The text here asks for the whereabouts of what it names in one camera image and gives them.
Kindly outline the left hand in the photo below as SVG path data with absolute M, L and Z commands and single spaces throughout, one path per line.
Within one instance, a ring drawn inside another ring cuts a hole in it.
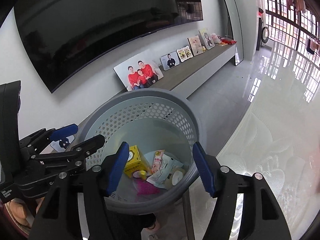
M 27 205 L 23 200 L 15 198 L 6 203 L 5 207 L 14 222 L 18 225 L 31 228 L 33 220 L 31 219 L 30 210 L 27 208 Z

